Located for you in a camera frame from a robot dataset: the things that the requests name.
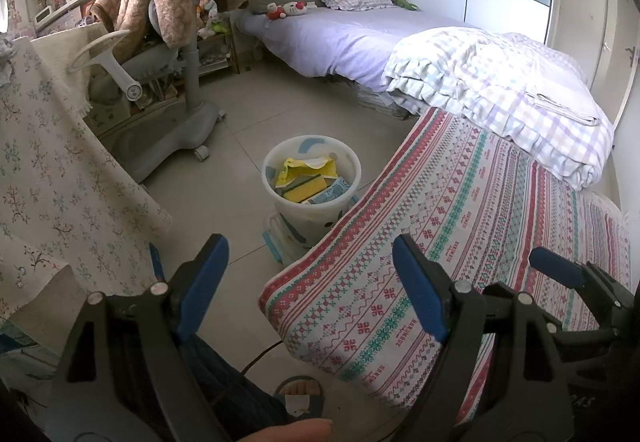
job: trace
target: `trash can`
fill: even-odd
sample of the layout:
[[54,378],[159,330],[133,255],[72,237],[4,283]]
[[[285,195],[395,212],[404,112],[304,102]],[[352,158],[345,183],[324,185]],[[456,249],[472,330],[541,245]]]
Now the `trash can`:
[[[314,205],[289,202],[276,192],[274,185],[287,158],[307,160],[318,157],[335,160],[338,175],[351,184],[347,192],[330,202]],[[321,135],[290,138],[274,147],[262,164],[262,183],[273,199],[277,213],[292,237],[306,248],[316,245],[353,205],[351,199],[361,178],[362,167],[353,149],[335,138]]]

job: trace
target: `bolt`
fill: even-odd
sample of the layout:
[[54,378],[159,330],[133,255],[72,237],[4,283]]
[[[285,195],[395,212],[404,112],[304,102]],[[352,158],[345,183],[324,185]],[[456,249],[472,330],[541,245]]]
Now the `bolt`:
[[104,294],[102,292],[93,292],[89,294],[89,297],[86,299],[86,302],[90,305],[97,305],[104,298]]
[[167,285],[164,281],[158,281],[151,285],[151,294],[154,296],[163,296],[169,291],[169,285]]
[[520,292],[518,294],[518,301],[520,301],[520,303],[522,303],[523,305],[532,305],[533,304],[533,298],[527,294],[526,292]]
[[456,281],[453,285],[453,288],[456,289],[457,292],[460,292],[460,294],[469,294],[469,292],[473,290],[471,284],[464,279]]

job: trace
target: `trash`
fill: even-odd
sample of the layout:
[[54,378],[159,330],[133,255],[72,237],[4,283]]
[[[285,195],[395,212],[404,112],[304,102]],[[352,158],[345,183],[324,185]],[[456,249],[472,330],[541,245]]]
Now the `trash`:
[[316,175],[322,175],[324,178],[336,180],[338,173],[335,168],[335,160],[328,157],[310,158],[307,160],[287,158],[280,170],[275,187],[276,189],[282,189],[295,182],[300,176],[314,177]]
[[351,187],[351,184],[348,183],[344,178],[338,178],[328,189],[325,189],[321,193],[312,196],[308,200],[305,200],[302,203],[312,203],[317,205],[318,203],[327,203],[335,200],[336,198],[341,197],[344,193],[346,193]]
[[301,184],[297,184],[283,192],[282,197],[289,202],[300,203],[310,197],[324,191],[326,189],[326,181],[322,175],[316,175],[311,180],[306,180]]

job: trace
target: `folded towel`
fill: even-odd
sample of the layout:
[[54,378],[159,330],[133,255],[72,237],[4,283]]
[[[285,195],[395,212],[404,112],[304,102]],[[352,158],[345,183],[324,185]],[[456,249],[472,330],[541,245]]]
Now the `folded towel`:
[[600,125],[602,110],[589,88],[573,73],[545,57],[536,58],[527,83],[531,102],[585,126]]

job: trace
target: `white wheel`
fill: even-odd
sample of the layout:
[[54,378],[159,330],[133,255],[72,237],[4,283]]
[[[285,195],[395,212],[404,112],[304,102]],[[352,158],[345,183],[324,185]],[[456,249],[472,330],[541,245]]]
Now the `white wheel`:
[[209,148],[207,148],[207,146],[200,146],[199,148],[193,150],[193,154],[196,155],[196,158],[200,162],[204,162],[207,158],[209,158]]

